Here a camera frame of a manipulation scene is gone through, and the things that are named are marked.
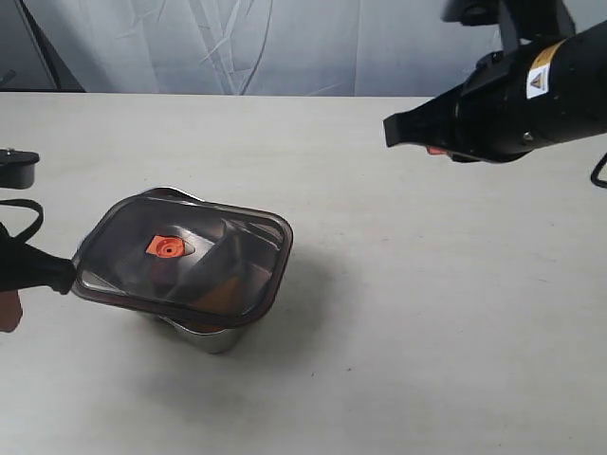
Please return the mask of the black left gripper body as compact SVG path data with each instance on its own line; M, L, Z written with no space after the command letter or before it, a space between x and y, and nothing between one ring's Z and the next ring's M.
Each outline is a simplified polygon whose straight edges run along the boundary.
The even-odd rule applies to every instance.
M47 286L67 294L76 279L76 268L68 260L55 257L11 237L1 226L1 291L18 291Z

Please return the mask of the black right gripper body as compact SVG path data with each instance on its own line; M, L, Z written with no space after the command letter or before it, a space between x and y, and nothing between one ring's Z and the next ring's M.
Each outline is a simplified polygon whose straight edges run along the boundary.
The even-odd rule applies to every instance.
M383 120L387 147L419 145L446 151L459 163L507 163L535 148L535 138L515 112L524 104L527 65L535 44L511 53L492 51L469 77L449 91Z

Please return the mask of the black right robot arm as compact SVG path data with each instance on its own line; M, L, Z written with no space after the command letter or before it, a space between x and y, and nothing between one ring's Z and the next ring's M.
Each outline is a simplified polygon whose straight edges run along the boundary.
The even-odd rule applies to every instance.
M606 132L606 25L481 59L467 80L383 121L387 146L507 163Z

